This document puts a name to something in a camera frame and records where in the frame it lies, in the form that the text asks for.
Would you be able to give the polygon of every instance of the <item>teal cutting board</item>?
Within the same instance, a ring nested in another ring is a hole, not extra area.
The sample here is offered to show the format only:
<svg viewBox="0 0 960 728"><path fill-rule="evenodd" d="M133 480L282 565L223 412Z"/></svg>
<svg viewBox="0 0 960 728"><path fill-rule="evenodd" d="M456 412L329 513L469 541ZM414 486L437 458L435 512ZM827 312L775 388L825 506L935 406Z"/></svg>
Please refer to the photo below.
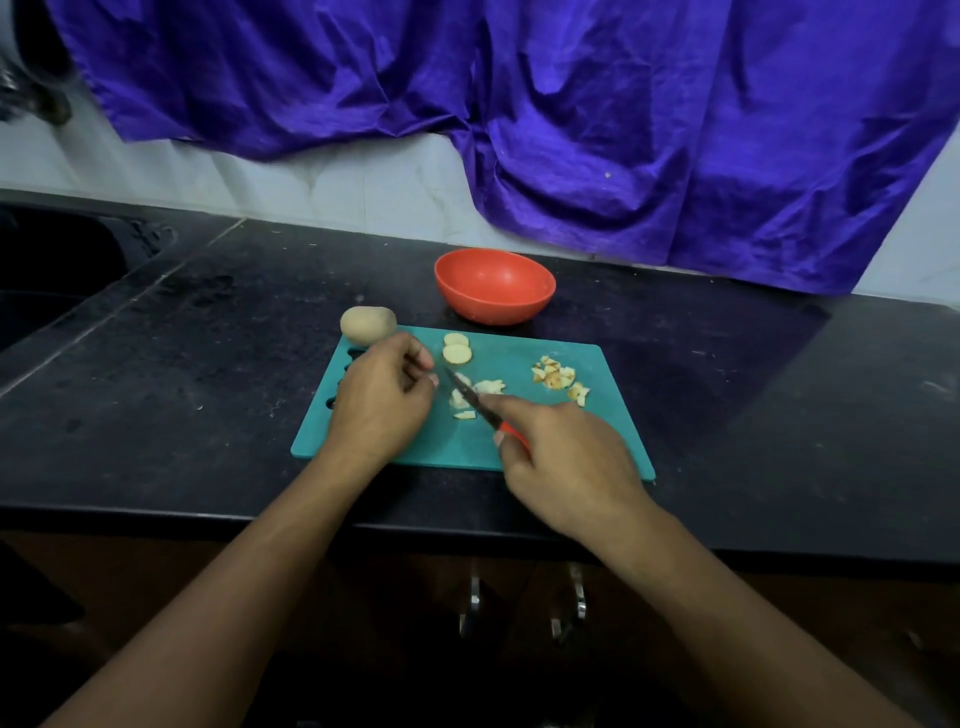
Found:
<svg viewBox="0 0 960 728"><path fill-rule="evenodd" d="M410 331L433 352L441 361L440 351L444 347L444 335L447 329L399 327ZM534 382L530 371L541 356L550 356L565 367L577 370L577 381L590 388L587 396L587 411L602 417L613 425L626 441L633 454L644 480L653 480L654 467L647 451L640 442L634 421L630 418L627 405L624 404L613 380L607 359L600 347L592 344L573 344L567 341L545 341L543 339L520 339L515 336L498 336L488 333L466 333L473 350L473 358L461 367L453 367L463 372L474 382L481 379L503 379L507 388L505 394L523 397L541 404L555 404L567 401L566 392L555 392L542 384ZM332 409L327 406L337 394L337 385L344 378L344 372L353 361L348 353L353 349L345 338L341 338L330 363L326 366L324 377L317 388L317 394L300 425L300 431L290 452L295 457L311 458L323 443L326 429L330 423ZM493 444L490 426L482 418L476 420L455 420L449 404L449 388L443 386L434 399L433 408L426 424L417 439L404 451L395 463L402 465L422 465L434 468L469 468L473 470L501 470L500 456Z"/></svg>

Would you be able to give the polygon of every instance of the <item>granite countertop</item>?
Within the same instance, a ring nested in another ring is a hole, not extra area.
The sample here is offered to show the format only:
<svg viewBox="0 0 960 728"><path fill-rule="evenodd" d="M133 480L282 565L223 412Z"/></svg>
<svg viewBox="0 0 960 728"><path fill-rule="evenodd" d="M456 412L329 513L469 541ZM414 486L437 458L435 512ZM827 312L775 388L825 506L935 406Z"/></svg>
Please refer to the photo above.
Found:
<svg viewBox="0 0 960 728"><path fill-rule="evenodd" d="M0 527L226 538L289 453L343 310L483 330L449 246L176 213L180 242L0 354ZM557 294L505 333L598 344L653 497L737 566L960 565L960 313L540 258ZM386 469L338 547L568 558L499 473Z"/></svg>

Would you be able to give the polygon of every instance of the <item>forearm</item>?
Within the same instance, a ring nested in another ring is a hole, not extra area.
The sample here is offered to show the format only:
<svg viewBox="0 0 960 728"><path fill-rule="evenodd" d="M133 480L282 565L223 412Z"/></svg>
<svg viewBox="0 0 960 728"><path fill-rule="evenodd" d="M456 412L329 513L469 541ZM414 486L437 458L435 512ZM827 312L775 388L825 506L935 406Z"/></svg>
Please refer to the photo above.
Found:
<svg viewBox="0 0 960 728"><path fill-rule="evenodd" d="M916 726L754 592L671 516L633 515L598 556L667 620L752 726Z"/></svg>
<svg viewBox="0 0 960 728"><path fill-rule="evenodd" d="M239 725L280 630L372 475L318 455L47 728Z"/></svg>

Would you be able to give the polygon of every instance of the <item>white tiled wall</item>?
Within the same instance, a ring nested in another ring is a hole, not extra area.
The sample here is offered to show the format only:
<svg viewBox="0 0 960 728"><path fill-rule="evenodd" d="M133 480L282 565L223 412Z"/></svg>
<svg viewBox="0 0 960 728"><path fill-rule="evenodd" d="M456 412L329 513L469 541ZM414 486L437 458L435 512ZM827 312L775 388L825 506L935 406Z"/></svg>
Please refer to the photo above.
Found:
<svg viewBox="0 0 960 728"><path fill-rule="evenodd" d="M169 141L124 144L85 91L54 130L0 124L0 187L336 230L585 257L495 229L442 136L334 145L259 163ZM960 137L951 139L858 292L960 304Z"/></svg>

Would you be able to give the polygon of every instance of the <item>blue cloth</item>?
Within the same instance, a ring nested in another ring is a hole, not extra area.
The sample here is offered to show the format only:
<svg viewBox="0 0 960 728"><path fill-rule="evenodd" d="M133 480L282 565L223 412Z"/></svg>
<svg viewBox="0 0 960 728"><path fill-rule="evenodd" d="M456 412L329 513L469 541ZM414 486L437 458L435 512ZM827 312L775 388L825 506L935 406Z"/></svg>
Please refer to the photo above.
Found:
<svg viewBox="0 0 960 728"><path fill-rule="evenodd" d="M856 284L960 115L960 0L47 0L128 141L446 133L494 225Z"/></svg>

